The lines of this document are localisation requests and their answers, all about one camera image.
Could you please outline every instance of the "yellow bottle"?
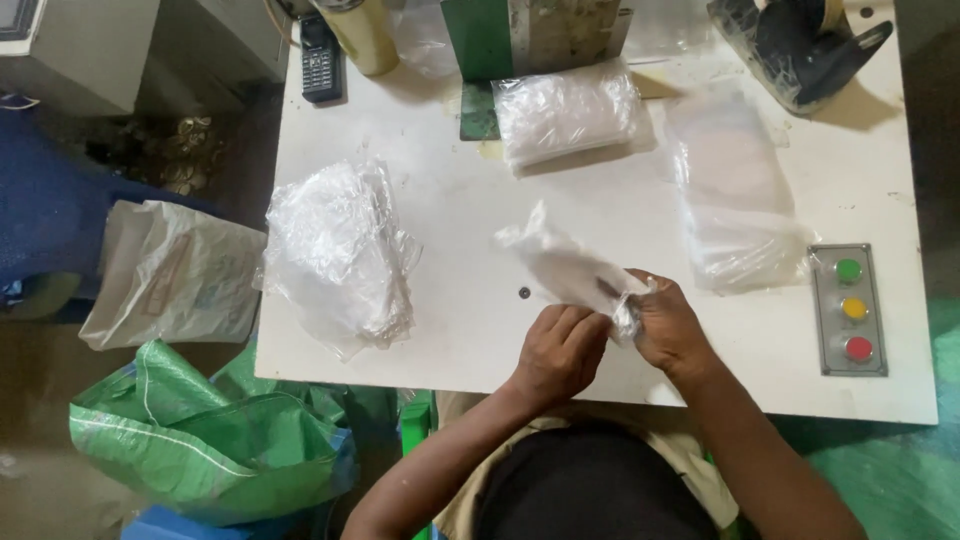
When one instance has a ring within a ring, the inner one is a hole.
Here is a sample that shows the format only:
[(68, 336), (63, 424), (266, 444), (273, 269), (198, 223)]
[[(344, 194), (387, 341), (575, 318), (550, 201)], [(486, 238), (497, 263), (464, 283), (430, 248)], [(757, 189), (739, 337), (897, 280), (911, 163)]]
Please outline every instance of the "yellow bottle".
[(400, 62), (387, 33), (387, 11), (381, 0), (310, 0), (336, 34), (360, 73), (372, 77)]

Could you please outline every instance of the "person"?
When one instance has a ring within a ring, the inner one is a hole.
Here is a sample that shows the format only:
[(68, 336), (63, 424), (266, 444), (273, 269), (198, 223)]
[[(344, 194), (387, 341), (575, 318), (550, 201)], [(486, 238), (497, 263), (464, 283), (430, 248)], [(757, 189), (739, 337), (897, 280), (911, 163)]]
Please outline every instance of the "person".
[[(669, 378), (743, 515), (766, 540), (866, 538), (829, 484), (780, 437), (710, 346), (676, 283), (636, 300), (640, 354)], [(345, 540), (412, 538), (505, 441), (586, 389), (610, 319), (550, 306), (527, 332), (510, 378), (403, 457), (350, 514)], [(517, 442), (474, 501), (474, 540), (717, 538), (698, 500), (657, 453), (617, 425), (579, 423)]]

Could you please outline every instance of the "table surface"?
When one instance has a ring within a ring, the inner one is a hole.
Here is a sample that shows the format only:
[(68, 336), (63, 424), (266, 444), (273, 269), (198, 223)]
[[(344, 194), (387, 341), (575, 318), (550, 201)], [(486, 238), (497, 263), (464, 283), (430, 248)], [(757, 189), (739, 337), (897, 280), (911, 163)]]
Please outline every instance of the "table surface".
[[(893, 19), (892, 4), (855, 31)], [(523, 336), (546, 301), (492, 235), (525, 222), (537, 200), (551, 219), (604, 257), (677, 281), (719, 355), (766, 412), (935, 424), (937, 406), (897, 36), (812, 120), (783, 110), (719, 35), (699, 56), (654, 70), (677, 88), (736, 78), (778, 145), (798, 219), (822, 243), (873, 244), (887, 378), (820, 374), (809, 285), (721, 297), (693, 287), (676, 187), (662, 145), (599, 149), (515, 178), (498, 143), (460, 141), (459, 82), (432, 82), (401, 66), (368, 79), (347, 62), (348, 102), (314, 107), (300, 95), (300, 51), (290, 54), (276, 185), (338, 160), (380, 157), (390, 168), (401, 226), (424, 245), (409, 281), (417, 325), (389, 350), (341, 363), (265, 295), (256, 374), (397, 387), (491, 392), (511, 374)], [(660, 100), (645, 101), (655, 125)], [(535, 294), (519, 298), (522, 286)], [(682, 405), (676, 389), (634, 350), (610, 344), (580, 397)]]

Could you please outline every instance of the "floor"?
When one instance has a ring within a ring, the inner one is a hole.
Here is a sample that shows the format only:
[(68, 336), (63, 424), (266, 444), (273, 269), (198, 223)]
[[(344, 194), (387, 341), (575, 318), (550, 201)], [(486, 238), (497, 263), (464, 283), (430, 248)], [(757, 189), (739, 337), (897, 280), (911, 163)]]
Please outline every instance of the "floor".
[[(904, 34), (907, 19), (900, 18)], [(928, 297), (955, 297), (960, 296), (960, 25), (921, 42), (909, 39), (915, 49), (903, 69), (924, 277)], [(231, 221), (265, 230), (279, 118), (277, 90), (267, 91), (239, 123), (221, 172), (210, 179), (204, 197), (216, 201)], [(129, 362), (133, 349), (95, 353), (77, 331), (0, 324), (0, 523), (10, 538), (110, 538), (111, 524), (141, 504), (73, 452), (65, 422), (69, 400)], [(209, 374), (240, 346), (177, 349)]]

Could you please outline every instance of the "cable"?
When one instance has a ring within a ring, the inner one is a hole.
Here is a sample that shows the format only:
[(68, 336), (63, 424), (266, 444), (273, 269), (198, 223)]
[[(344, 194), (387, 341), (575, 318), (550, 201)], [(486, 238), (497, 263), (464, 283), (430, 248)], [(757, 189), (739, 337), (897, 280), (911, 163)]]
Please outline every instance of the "cable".
[(280, 35), (283, 37), (283, 40), (287, 42), (291, 47), (300, 48), (300, 44), (294, 41), (293, 36), (290, 35), (286, 29), (283, 28), (283, 25), (280, 24), (280, 21), (276, 19), (276, 13), (274, 13), (274, 7), (270, 5), (270, 0), (263, 0), (263, 7), (267, 9), (267, 15), (270, 16), (271, 22), (274, 23), (274, 27)]

